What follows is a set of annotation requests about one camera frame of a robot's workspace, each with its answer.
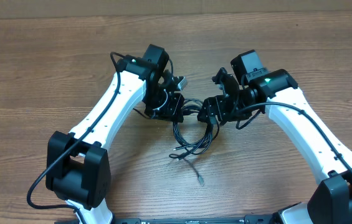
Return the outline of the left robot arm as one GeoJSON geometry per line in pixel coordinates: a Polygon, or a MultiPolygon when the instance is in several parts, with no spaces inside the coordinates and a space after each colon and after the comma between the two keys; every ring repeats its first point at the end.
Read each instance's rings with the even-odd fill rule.
{"type": "Polygon", "coordinates": [[[142,57],[114,60],[113,80],[89,114],[68,133],[56,131],[47,145],[46,187],[76,213],[75,223],[113,223],[105,197],[110,185],[108,152],[133,108],[145,104],[149,119],[182,122],[180,93],[185,77],[176,77],[164,48],[149,45],[142,57]]]}

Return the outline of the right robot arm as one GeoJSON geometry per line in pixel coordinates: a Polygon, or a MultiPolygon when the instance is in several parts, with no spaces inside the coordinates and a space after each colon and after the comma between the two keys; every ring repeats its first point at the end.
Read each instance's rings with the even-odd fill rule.
{"type": "Polygon", "coordinates": [[[276,123],[309,165],[317,188],[308,202],[280,209],[267,223],[352,223],[352,151],[314,112],[284,69],[269,71],[256,51],[231,61],[213,77],[221,95],[205,99],[198,120],[246,127],[260,113],[276,123]]]}

